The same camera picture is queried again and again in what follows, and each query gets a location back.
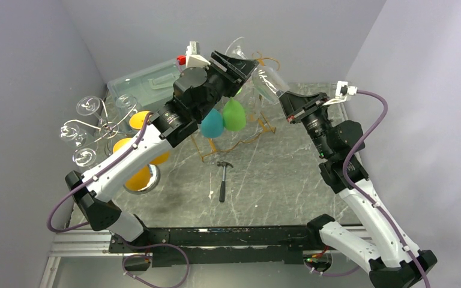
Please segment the clear wine glass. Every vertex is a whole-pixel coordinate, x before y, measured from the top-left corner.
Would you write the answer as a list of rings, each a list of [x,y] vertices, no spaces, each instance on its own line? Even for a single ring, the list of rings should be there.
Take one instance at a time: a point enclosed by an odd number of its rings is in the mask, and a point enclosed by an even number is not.
[[[270,104],[278,104],[280,97],[289,90],[287,82],[279,75],[280,63],[271,57],[264,57],[259,51],[248,57],[243,51],[244,37],[238,37],[228,45],[225,55],[233,58],[255,59],[259,65],[255,68],[246,85],[254,87],[260,96]]]

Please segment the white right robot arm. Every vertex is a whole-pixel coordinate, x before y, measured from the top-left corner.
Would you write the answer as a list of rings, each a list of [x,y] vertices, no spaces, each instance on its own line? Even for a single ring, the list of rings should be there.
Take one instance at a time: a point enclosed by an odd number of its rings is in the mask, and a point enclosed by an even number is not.
[[[278,94],[290,124],[302,124],[322,159],[324,182],[358,217],[371,241],[345,229],[333,217],[320,215],[307,224],[307,242],[314,249],[335,248],[366,272],[374,287],[411,287],[427,277],[437,258],[419,246],[399,227],[379,198],[369,174],[356,157],[365,147],[367,133],[361,124],[345,120],[334,125],[328,115],[329,97],[324,93]]]

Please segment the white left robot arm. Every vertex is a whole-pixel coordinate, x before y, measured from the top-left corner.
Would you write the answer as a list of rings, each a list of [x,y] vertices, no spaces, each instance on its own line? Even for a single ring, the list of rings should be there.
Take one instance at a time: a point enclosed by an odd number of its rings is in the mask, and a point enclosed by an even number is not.
[[[152,160],[191,136],[222,97],[234,97],[258,66],[254,59],[212,52],[207,65],[183,70],[173,83],[172,98],[146,116],[128,143],[94,168],[69,173],[65,180],[91,229],[109,230],[125,240],[130,250],[144,250],[149,241],[146,226],[112,199]]]

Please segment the green wine glass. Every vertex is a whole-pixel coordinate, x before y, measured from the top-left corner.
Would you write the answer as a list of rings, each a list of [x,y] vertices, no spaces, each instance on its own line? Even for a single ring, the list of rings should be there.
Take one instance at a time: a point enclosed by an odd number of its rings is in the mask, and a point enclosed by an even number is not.
[[[240,131],[247,123],[246,112],[243,106],[240,102],[232,98],[224,105],[222,117],[224,127],[229,131]]]

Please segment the orange wine glass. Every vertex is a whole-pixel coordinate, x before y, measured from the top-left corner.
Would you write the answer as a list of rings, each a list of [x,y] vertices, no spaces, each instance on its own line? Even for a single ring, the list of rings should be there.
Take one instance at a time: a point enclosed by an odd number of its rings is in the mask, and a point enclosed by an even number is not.
[[[143,128],[148,117],[151,115],[152,112],[148,110],[137,112],[130,117],[130,119],[128,120],[128,124],[133,131],[138,132]]]
[[[137,191],[147,186],[150,179],[148,165],[162,158],[172,149],[167,140],[158,136],[134,136],[116,142],[110,157],[112,167],[107,172],[107,188],[116,190],[125,186]]]

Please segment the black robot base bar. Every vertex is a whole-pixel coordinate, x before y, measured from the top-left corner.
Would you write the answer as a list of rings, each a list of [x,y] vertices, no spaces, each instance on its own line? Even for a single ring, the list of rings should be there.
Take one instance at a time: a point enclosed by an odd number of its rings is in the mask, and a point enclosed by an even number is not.
[[[155,268],[194,264],[282,262],[300,265],[326,250],[304,225],[246,227],[150,227],[125,244],[112,236],[112,254],[147,253]]]

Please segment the clear glass chrome rack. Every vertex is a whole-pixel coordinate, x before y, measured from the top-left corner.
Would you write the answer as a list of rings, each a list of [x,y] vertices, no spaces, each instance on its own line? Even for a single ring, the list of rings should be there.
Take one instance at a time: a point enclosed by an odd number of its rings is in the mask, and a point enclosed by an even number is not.
[[[75,151],[72,160],[76,166],[89,169],[97,163],[97,154],[91,148],[82,148]]]
[[[67,122],[59,129],[59,138],[71,148],[81,148],[87,143],[87,131],[76,122]]]

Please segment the chrome tree glass rack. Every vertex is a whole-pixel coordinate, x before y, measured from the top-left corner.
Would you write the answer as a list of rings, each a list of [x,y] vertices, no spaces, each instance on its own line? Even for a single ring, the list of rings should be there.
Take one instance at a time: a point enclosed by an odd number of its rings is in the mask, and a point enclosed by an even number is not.
[[[118,120],[118,114],[109,113],[107,105],[103,99],[101,99],[100,110],[97,114],[89,116],[95,116],[98,122],[95,125],[78,119],[72,119],[67,122],[76,122],[81,128],[87,131],[87,143],[81,148],[74,148],[74,153],[82,148],[93,149],[97,154],[97,163],[93,166],[95,167],[98,163],[113,154],[113,146],[116,142],[131,137],[133,134],[126,134],[119,129],[121,121]],[[79,170],[82,172],[89,169],[79,167]]]

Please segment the clear plastic storage box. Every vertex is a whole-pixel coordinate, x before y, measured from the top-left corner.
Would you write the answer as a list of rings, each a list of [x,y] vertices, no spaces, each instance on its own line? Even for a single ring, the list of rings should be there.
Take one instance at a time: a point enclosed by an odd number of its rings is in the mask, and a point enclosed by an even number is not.
[[[122,76],[107,83],[118,111],[119,129],[134,134],[129,120],[142,110],[156,111],[172,98],[173,83],[180,72],[176,59]]]

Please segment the blue wine glass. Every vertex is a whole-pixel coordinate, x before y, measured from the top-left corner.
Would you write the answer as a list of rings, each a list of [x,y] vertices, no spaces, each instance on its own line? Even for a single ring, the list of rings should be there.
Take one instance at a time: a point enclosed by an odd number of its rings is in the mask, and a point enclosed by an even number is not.
[[[224,120],[218,110],[211,109],[200,125],[200,132],[206,138],[216,138],[224,132]]]

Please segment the clear glass on chrome rack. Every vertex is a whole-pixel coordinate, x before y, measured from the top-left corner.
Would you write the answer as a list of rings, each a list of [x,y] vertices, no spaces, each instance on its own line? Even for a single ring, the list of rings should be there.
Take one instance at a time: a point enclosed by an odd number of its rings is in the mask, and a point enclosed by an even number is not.
[[[86,96],[76,105],[76,112],[81,116],[95,115],[100,110],[101,99],[96,96]]]

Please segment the black handled hammer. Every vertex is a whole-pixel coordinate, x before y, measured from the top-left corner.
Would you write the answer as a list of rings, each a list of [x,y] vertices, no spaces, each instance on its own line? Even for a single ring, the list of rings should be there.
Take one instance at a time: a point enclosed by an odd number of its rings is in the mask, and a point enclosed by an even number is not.
[[[227,161],[218,161],[217,166],[221,167],[223,169],[223,174],[222,174],[222,180],[220,183],[220,192],[219,192],[219,202],[223,203],[225,201],[226,197],[226,175],[227,175],[227,169],[228,168],[233,168],[234,166],[227,162]]]

